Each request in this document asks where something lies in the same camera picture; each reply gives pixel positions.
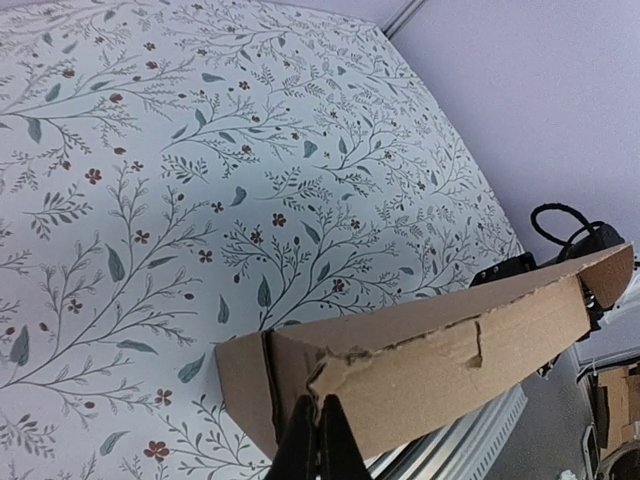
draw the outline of gray leaf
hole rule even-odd
[[[174,258],[178,258],[177,255],[171,255],[169,257],[162,257],[162,258],[158,258],[156,260],[151,260],[149,262],[149,266],[147,267],[149,270],[151,270],[152,268],[156,268],[159,267],[160,265],[164,265],[165,263],[167,263],[170,260],[173,260]]]
[[[218,135],[224,138],[227,142],[236,143],[234,138],[231,135],[229,135],[227,132],[220,132]]]
[[[264,275],[262,276],[260,287],[258,287],[258,305],[261,307],[271,306],[271,289],[269,288],[269,282],[267,282]]]
[[[100,455],[102,455],[103,457],[109,455],[113,450],[113,447],[116,446],[116,442],[124,437],[127,433],[129,432],[114,432],[109,435],[100,447]]]
[[[318,150],[318,146],[315,143],[309,140],[304,141],[304,158],[309,158],[316,150]]]
[[[182,134],[187,130],[187,125],[185,125],[184,127],[182,127],[180,130],[178,130],[176,133],[174,133],[173,135],[171,135],[171,138],[173,138],[174,140],[176,138],[179,138],[182,136]]]
[[[31,137],[31,140],[33,140],[36,143],[40,143],[40,139],[42,138],[40,120],[38,120],[37,118],[30,118],[30,117],[27,117],[26,120],[27,120],[27,124],[29,125],[29,127],[27,128],[27,133]]]
[[[343,155],[347,154],[347,144],[344,143],[344,139],[342,137],[340,137],[340,141],[338,142],[338,150],[340,150],[340,153]]]
[[[327,262],[327,264],[324,267],[322,267],[322,270],[320,270],[320,275],[318,275],[318,283],[327,277],[327,274],[329,273],[330,269],[331,269],[331,264]]]
[[[247,198],[247,191],[242,187],[236,187],[236,196],[231,202],[230,207],[235,207],[244,202],[244,199]]]
[[[229,306],[224,301],[224,297],[220,295],[220,310],[218,311],[218,323],[227,323],[229,321]]]
[[[73,42],[72,44],[67,45],[66,47],[64,47],[62,49],[62,53],[69,54],[69,53],[73,52],[77,45],[78,45],[78,42]]]
[[[207,124],[207,119],[204,118],[204,114],[200,111],[199,108],[196,108],[196,120],[198,120],[200,128],[204,127]]]
[[[89,87],[89,90],[91,90],[92,92],[95,92],[96,90],[100,90],[102,87],[109,85],[109,83],[111,83],[111,80],[107,80],[106,82],[94,83]]]
[[[109,273],[111,273],[111,279],[114,282],[119,282],[125,276],[124,265],[118,256],[117,252],[105,243],[107,250],[109,251]]]
[[[155,353],[156,355],[158,354],[158,352],[156,352],[153,348],[151,348],[146,343],[135,342],[133,340],[123,340],[121,342],[118,342],[116,344],[116,347],[118,347],[118,348],[126,348],[126,349],[130,349],[130,350],[137,350],[138,352]]]
[[[312,226],[307,225],[304,222],[302,222],[302,224],[304,225],[304,229],[307,232],[307,235],[309,235],[311,237],[311,240],[313,240],[313,243],[315,243],[316,245],[319,244],[320,235],[318,235],[318,232],[316,232]]]
[[[24,367],[29,361],[29,331],[27,326],[23,325],[20,335],[13,342],[11,352],[9,353],[9,361],[17,363],[19,367]]]
[[[182,383],[189,383],[193,380],[200,369],[202,368],[202,363],[204,362],[204,354],[196,361],[187,363],[184,367],[180,369],[178,372],[178,378]]]
[[[51,90],[49,90],[49,93],[47,93],[44,99],[47,102],[52,102],[56,98],[58,98],[58,95],[60,95],[60,84],[56,83],[53,87],[51,87]]]
[[[221,82],[224,80],[224,78],[219,77],[217,75],[211,75],[210,73],[203,73],[202,80],[207,83],[213,83],[213,82]]]

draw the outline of purple wall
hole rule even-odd
[[[525,247],[549,201],[640,239],[640,2],[430,0],[394,39],[457,127]],[[568,235],[573,222],[549,217]],[[581,346],[640,345],[640,315]]]

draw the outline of tablecloth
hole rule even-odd
[[[0,58],[2,478],[259,478],[216,344],[520,249],[373,24],[74,0],[0,12]]]

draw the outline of brown box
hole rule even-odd
[[[301,394],[339,396],[365,458],[482,406],[590,328],[581,281],[609,307],[631,278],[615,247],[510,279],[236,338],[216,348],[227,411],[273,458]]]
[[[607,388],[609,434],[606,458],[628,442],[640,440],[640,375],[620,367],[598,375],[598,386]]]

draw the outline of cardboard box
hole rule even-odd
[[[625,443],[640,440],[640,374],[636,372],[620,367],[598,375],[598,386],[606,387],[609,403],[608,442],[601,458]]]
[[[581,282],[608,307],[631,278],[623,245],[459,292],[216,348],[227,411],[270,458],[299,395],[339,396],[365,458],[482,406],[590,328]]]

